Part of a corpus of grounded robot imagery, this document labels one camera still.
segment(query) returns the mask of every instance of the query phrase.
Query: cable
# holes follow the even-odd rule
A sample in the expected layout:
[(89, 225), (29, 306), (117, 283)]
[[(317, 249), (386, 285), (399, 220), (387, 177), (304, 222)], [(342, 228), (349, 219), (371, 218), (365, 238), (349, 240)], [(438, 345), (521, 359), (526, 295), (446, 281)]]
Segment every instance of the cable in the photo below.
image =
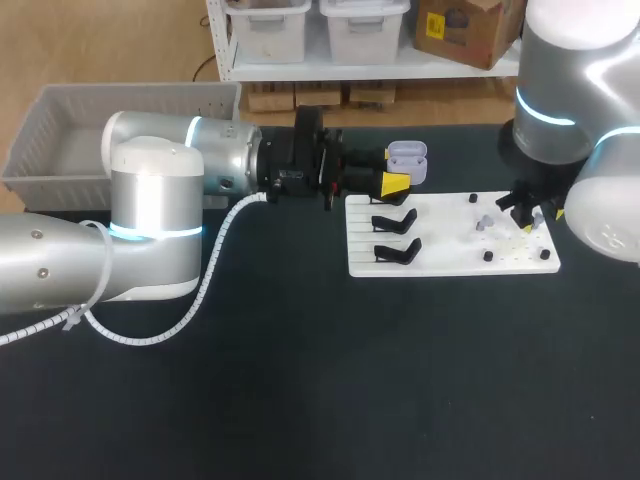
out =
[(80, 310), (69, 317), (67, 323), (62, 328), (64, 331), (71, 330), (74, 325), (80, 323), (80, 320), (82, 320), (82, 315), (84, 315), (89, 311), (91, 307), (98, 303), (98, 300), (100, 300), (100, 297), (102, 297), (102, 294), (107, 289), (107, 284), (109, 283), (109, 279), (111, 278), (111, 270), (113, 269), (113, 240), (111, 238), (111, 235), (109, 234), (109, 230), (107, 230), (107, 227), (92, 220), (85, 220), (83, 222), (80, 222), (80, 225), (94, 225), (100, 231), (107, 253), (105, 255), (104, 264), (102, 265), (102, 271), (100, 273), (100, 279), (98, 280), (98, 285), (96, 286), (95, 292), (93, 292), (93, 295), (91, 295), (91, 298), (87, 301), (87, 303), (81, 306)]
[(198, 67), (198, 69), (196, 70), (196, 73), (193, 74), (193, 78), (191, 79), (191, 81), (195, 82), (196, 78), (198, 78), (198, 74), (202, 71), (202, 69), (206, 67), (209, 63), (211, 63), (211, 61), (214, 60), (215, 58), (216, 58), (216, 54), (214, 53), (209, 58), (207, 58), (204, 62), (202, 62)]
[[(209, 288), (209, 283), (211, 282), (213, 270), (216, 267), (216, 263), (218, 263), (218, 257), (220, 255), (222, 244), (224, 242), (224, 239), (226, 238), (227, 231), (229, 230), (229, 227), (231, 226), (231, 222), (233, 222), (233, 219), (240, 212), (240, 210), (242, 210), (247, 205), (250, 205), (256, 202), (266, 202), (266, 201), (267, 201), (267, 195), (265, 193), (256, 193), (254, 195), (249, 195), (248, 197), (243, 198), (229, 211), (229, 213), (224, 219), (224, 222), (222, 222), (222, 226), (220, 227), (220, 230), (218, 231), (218, 236), (216, 237), (216, 242), (213, 246), (213, 252), (211, 252), (211, 257), (209, 258), (209, 264), (207, 265), (207, 269), (202, 279), (202, 284), (198, 289), (196, 299), (193, 301), (191, 308), (189, 309), (187, 314), (182, 318), (182, 320), (180, 320), (173, 328), (167, 330), (166, 332), (161, 333), (160, 335), (155, 335), (153, 337), (148, 337), (148, 338), (124, 337), (122, 335), (118, 335), (117, 333), (113, 333), (111, 330), (108, 330), (107, 328), (105, 328), (100, 322), (96, 320), (96, 318), (91, 313), (91, 310), (89, 310), (89, 308), (92, 307), (93, 304), (95, 303), (94, 297), (97, 296), (97, 298), (100, 298), (102, 293), (104, 293), (104, 289), (106, 288), (106, 285), (109, 281), (109, 276), (111, 275), (111, 267), (113, 265), (113, 258), (112, 258), (113, 252), (112, 252), (111, 236), (109, 236), (108, 240), (105, 239), (105, 247), (107, 248), (107, 258), (105, 260), (105, 263), (102, 269), (100, 280), (98, 281), (98, 286), (96, 287), (95, 293), (91, 296), (91, 299), (87, 301), (87, 303), (84, 306), (74, 305), (72, 307), (67, 308), (63, 312), (60, 312), (57, 315), (54, 315), (53, 317), (47, 318), (46, 320), (36, 323), (35, 325), (31, 325), (30, 327), (16, 330), (15, 332), (7, 333), (6, 335), (1, 335), (0, 346), (7, 345), (9, 343), (15, 342), (16, 340), (20, 340), (21, 338), (25, 338), (25, 337), (28, 337), (29, 335), (33, 335), (34, 333), (41, 332), (43, 330), (46, 330), (47, 328), (51, 328), (55, 325), (58, 325), (64, 322), (65, 320), (68, 320), (70, 325), (74, 325), (77, 322), (73, 321), (73, 316), (79, 315), (79, 311), (82, 311), (85, 308), (86, 308), (86, 311), (84, 312), (84, 316), (89, 322), (89, 325), (91, 325), (100, 335), (103, 335), (107, 337), (109, 340), (113, 340), (114, 342), (122, 343), (124, 345), (132, 345), (134, 347), (146, 347), (146, 346), (155, 345), (157, 343), (161, 343), (161, 342), (164, 342), (165, 340), (170, 339), (175, 334), (177, 334), (180, 330), (182, 330), (187, 325), (187, 323), (191, 321), (191, 319), (195, 316), (196, 312), (198, 311), (198, 308), (200, 308), (200, 304), (202, 303), (202, 300), (204, 299), (204, 296), (207, 293), (207, 289)], [(98, 229), (102, 227), (102, 229), (104, 229), (105, 232), (107, 231), (102, 224), (97, 224), (91, 221), (82, 222), (82, 224), (83, 225), (93, 224), (96, 227), (98, 227)]]
[(0, 336), (0, 346), (7, 345), (9, 343), (15, 342), (16, 340), (20, 340), (21, 338), (28, 337), (29, 335), (33, 335), (34, 333), (38, 333), (46, 330), (47, 328), (58, 325), (59, 323), (64, 322), (67, 318), (76, 313), (77, 310), (80, 310), (80, 305), (69, 307), (65, 311), (60, 312), (53, 317), (47, 318), (46, 320), (38, 322), (35, 325), (31, 325), (30, 327), (22, 328), (20, 330), (16, 330), (15, 332), (2, 335)]
[[(211, 25), (211, 23), (209, 22), (209, 16), (205, 15), (200, 19), (200, 26), (203, 28), (209, 28), (209, 26)], [(192, 82), (196, 81), (196, 78), (198, 78), (198, 74), (202, 71), (202, 69), (204, 67), (206, 67), (209, 63), (211, 63), (211, 61), (216, 58), (216, 54), (214, 53), (213, 55), (211, 55), (209, 58), (207, 58), (204, 62), (202, 62), (200, 64), (200, 66), (198, 67), (198, 69), (196, 70), (196, 73), (193, 74), (193, 78), (191, 79)]]
[(220, 231), (218, 232), (218, 236), (216, 238), (216, 243), (213, 246), (213, 252), (211, 253), (211, 257), (209, 258), (209, 264), (207, 265), (207, 269), (205, 271), (204, 277), (202, 279), (202, 284), (198, 289), (198, 293), (196, 295), (196, 299), (193, 301), (191, 308), (187, 312), (187, 314), (182, 317), (174, 327), (167, 330), (160, 335), (155, 335), (153, 337), (148, 338), (130, 338), (124, 337), (122, 335), (118, 335), (117, 333), (113, 333), (111, 330), (105, 328), (100, 322), (96, 320), (90, 310), (85, 312), (84, 316), (91, 325), (100, 335), (107, 337), (109, 340), (113, 340), (114, 342), (122, 343), (124, 345), (131, 345), (134, 347), (146, 347), (149, 345), (155, 345), (157, 343), (164, 342), (175, 334), (177, 334), (180, 330), (182, 330), (187, 323), (191, 321), (191, 319), (195, 316), (198, 308), (200, 308), (200, 304), (204, 299), (205, 294), (207, 293), (207, 289), (209, 288), (209, 282), (211, 281), (211, 277), (213, 275), (213, 270), (216, 268), (216, 263), (218, 262), (218, 256), (220, 255), (220, 249), (222, 248), (222, 243), (227, 235), (227, 230), (231, 226), (231, 222), (236, 217), (236, 215), (247, 205), (256, 202), (266, 202), (267, 195), (265, 193), (256, 193), (254, 195), (250, 195), (248, 197), (243, 198), (240, 202), (238, 202), (231, 211), (227, 214), (222, 222), (222, 226), (220, 227)]
[(113, 267), (113, 242), (111, 240), (111, 235), (109, 235), (109, 231), (101, 223), (93, 222), (91, 220), (85, 220), (84, 222), (80, 222), (80, 225), (95, 225), (98, 230), (100, 230), (102, 238), (105, 242), (105, 247), (107, 249), (107, 255), (105, 257), (105, 262), (102, 267), (102, 272), (100, 274), (100, 279), (98, 280), (98, 286), (96, 287), (95, 292), (87, 301), (87, 303), (82, 306), (74, 305), (67, 308), (63, 312), (54, 315), (53, 317), (36, 323), (35, 325), (31, 325), (30, 327), (22, 328), (20, 330), (16, 330), (15, 332), (7, 333), (0, 336), (0, 346), (7, 345), (9, 343), (15, 342), (16, 340), (20, 340), (21, 338), (33, 335), (34, 333), (41, 332), (43, 330), (46, 330), (47, 328), (58, 325), (65, 320), (67, 321), (67, 323), (65, 324), (63, 330), (71, 329), (71, 327), (80, 323), (82, 315), (86, 311), (88, 311), (104, 293), (105, 289), (107, 288), (107, 283), (109, 282), (109, 277), (111, 277), (111, 268)]

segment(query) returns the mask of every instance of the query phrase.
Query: white pegboard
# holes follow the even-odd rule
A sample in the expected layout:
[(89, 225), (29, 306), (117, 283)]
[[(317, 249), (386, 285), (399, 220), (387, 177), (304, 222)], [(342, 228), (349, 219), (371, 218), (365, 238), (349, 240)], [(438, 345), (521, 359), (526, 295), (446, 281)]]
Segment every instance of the white pegboard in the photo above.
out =
[[(371, 203), (366, 195), (347, 197), (346, 227), (349, 273), (353, 277), (455, 277), (556, 273), (560, 259), (546, 223), (532, 233), (518, 228), (510, 210), (501, 212), (495, 201), (509, 192), (411, 195), (402, 206)], [(401, 221), (415, 208), (418, 218), (405, 235), (374, 232), (371, 217), (381, 215)], [(495, 222), (483, 232), (476, 225), (484, 215)], [(374, 246), (406, 250), (416, 238), (422, 249), (410, 265), (376, 262)], [(543, 250), (548, 260), (540, 258)], [(484, 252), (493, 252), (486, 262)]]

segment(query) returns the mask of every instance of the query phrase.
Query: cardboard box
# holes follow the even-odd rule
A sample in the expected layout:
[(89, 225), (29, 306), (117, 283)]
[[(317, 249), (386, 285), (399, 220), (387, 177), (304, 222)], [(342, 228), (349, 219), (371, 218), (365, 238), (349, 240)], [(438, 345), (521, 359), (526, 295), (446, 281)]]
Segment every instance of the cardboard box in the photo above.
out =
[(526, 0), (420, 0), (416, 48), (490, 70), (518, 38)]

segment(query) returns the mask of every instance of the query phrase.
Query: black tabletop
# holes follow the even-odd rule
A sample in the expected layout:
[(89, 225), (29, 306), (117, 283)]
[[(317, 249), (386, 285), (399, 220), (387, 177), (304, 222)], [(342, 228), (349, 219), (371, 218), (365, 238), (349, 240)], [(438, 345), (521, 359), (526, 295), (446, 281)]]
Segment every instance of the black tabletop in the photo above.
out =
[[(345, 142), (425, 141), (424, 192), (506, 190), (497, 133), (355, 129)], [(204, 261), (223, 216), (205, 216)], [(355, 279), (341, 201), (332, 214), (320, 200), (252, 205), (170, 341), (121, 346), (83, 323), (0, 348), (0, 476), (635, 480), (640, 272), (551, 229), (555, 275)], [(192, 300), (94, 311), (148, 336)]]

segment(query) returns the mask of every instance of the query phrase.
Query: gray tray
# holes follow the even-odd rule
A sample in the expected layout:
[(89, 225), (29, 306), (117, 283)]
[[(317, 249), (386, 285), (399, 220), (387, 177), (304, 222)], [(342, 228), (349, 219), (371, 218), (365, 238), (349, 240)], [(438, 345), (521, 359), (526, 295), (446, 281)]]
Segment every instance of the gray tray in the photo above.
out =
[[(121, 110), (237, 119), (236, 83), (49, 85), (29, 109), (2, 181), (31, 211), (108, 210), (102, 129)], [(205, 198), (208, 208), (226, 199)]]

